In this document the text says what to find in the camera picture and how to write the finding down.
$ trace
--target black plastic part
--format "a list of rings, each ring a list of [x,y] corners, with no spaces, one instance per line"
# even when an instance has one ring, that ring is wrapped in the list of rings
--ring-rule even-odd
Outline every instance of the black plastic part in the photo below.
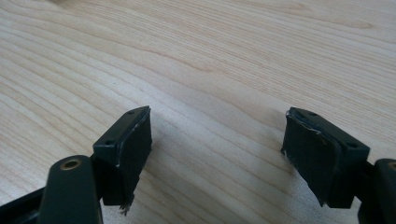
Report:
[[[151,151],[148,106],[131,110],[93,144],[92,162],[105,205],[121,205],[125,212],[134,200],[134,189]]]
[[[313,112],[292,107],[286,118],[281,152],[320,205],[349,208],[370,148]]]
[[[90,158],[73,156],[51,166],[37,223],[103,223]]]
[[[38,189],[1,206],[0,223],[36,223],[43,192],[44,189]]]
[[[375,162],[375,193],[386,223],[396,223],[396,160]]]

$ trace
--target light wood grain surface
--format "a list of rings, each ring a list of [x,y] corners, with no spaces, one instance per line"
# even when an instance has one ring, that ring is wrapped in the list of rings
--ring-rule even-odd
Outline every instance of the light wood grain surface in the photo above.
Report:
[[[0,204],[142,105],[153,151],[105,223],[357,223],[280,154],[290,106],[396,158],[392,0],[5,0],[0,56]]]

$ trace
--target round hole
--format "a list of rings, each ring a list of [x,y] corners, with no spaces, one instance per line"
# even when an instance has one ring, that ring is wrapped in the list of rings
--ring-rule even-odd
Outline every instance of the round hole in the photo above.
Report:
[[[356,143],[346,143],[346,145],[349,147],[357,147],[358,146]]]
[[[113,140],[107,140],[107,141],[105,141],[106,146],[109,146],[109,145],[111,145],[111,144],[113,144],[113,143],[114,143]]]
[[[61,170],[68,171],[73,170],[81,165],[81,160],[79,159],[71,159],[68,160],[61,165]]]
[[[388,163],[388,166],[390,167],[390,169],[396,171],[396,161],[391,161],[390,163]]]

